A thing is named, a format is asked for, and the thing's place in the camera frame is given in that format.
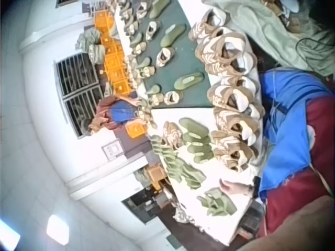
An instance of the window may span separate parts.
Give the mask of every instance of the window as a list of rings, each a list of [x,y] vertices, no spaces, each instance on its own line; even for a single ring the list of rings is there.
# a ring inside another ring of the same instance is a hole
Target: window
[[[56,0],[56,8],[75,2],[78,2],[78,0]]]
[[[11,229],[5,222],[0,220],[0,250],[15,250],[19,240],[20,235]]]
[[[82,121],[91,119],[103,93],[96,69],[87,53],[66,58],[55,64],[60,100],[66,110],[72,128],[78,138],[84,136]]]
[[[70,229],[59,217],[52,215],[48,221],[47,235],[53,238],[56,242],[66,245],[69,243]]]
[[[169,235],[166,239],[175,250],[182,247],[182,244],[177,240],[176,237],[174,237],[174,235]]]

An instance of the green cloth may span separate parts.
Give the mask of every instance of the green cloth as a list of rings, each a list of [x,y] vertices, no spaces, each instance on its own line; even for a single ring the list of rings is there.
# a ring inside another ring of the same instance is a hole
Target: green cloth
[[[300,6],[299,13],[294,14],[299,19],[302,33],[293,34],[260,0],[202,2],[230,13],[238,28],[282,66],[315,71],[322,76],[335,73],[335,34],[323,30],[308,17],[307,5]]]
[[[171,4],[163,10],[157,19],[150,19],[148,14],[143,19],[143,23],[140,24],[138,32],[142,32],[143,35],[145,35],[148,24],[152,20],[160,21],[160,28],[152,41],[148,42],[147,49],[137,57],[137,61],[142,62],[145,57],[149,56],[152,60],[151,65],[154,66],[156,64],[157,55],[161,50],[160,43],[165,35],[165,30],[173,24],[186,24],[187,28],[172,44],[172,47],[175,49],[174,58],[164,67],[157,68],[153,76],[144,79],[146,89],[149,90],[152,85],[159,84],[162,87],[161,93],[166,94],[174,90],[174,82],[184,75],[194,72],[202,72],[205,75],[202,82],[183,91],[184,97],[178,104],[168,106],[162,103],[157,107],[152,107],[152,109],[213,107],[206,96],[207,90],[210,88],[210,83],[205,72],[205,66],[194,55],[197,43],[188,39],[190,26],[179,2],[176,0],[171,1]]]

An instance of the orange plastic basket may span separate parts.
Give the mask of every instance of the orange plastic basket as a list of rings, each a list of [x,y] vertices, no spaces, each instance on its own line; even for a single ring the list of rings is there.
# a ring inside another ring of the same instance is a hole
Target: orange plastic basket
[[[134,139],[146,133],[146,128],[142,124],[130,124],[126,126],[128,135]]]

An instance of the person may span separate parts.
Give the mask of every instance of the person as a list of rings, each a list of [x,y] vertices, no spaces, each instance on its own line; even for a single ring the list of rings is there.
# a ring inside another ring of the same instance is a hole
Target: person
[[[313,201],[324,196],[333,201],[334,95],[320,79],[299,70],[270,70],[260,74],[260,83],[263,135],[273,150],[254,185],[219,183],[227,194],[260,197],[265,212],[258,237],[264,237]]]
[[[101,128],[117,130],[132,123],[145,122],[135,116],[135,107],[141,104],[140,98],[131,93],[130,97],[114,93],[98,103],[96,115],[93,119],[84,119],[81,124],[86,135],[98,132]]]

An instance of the light green fabric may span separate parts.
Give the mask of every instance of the light green fabric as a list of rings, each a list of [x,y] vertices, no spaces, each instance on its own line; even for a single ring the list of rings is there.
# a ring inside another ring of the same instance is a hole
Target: light green fabric
[[[279,18],[260,0],[202,0],[230,13],[232,21],[266,53],[285,67],[315,71],[322,76],[335,72],[335,34],[322,30],[308,17],[308,7],[295,14],[303,33],[288,32]]]
[[[87,53],[91,44],[98,44],[100,42],[100,36],[101,32],[96,28],[85,30],[84,33],[79,35],[75,48]]]

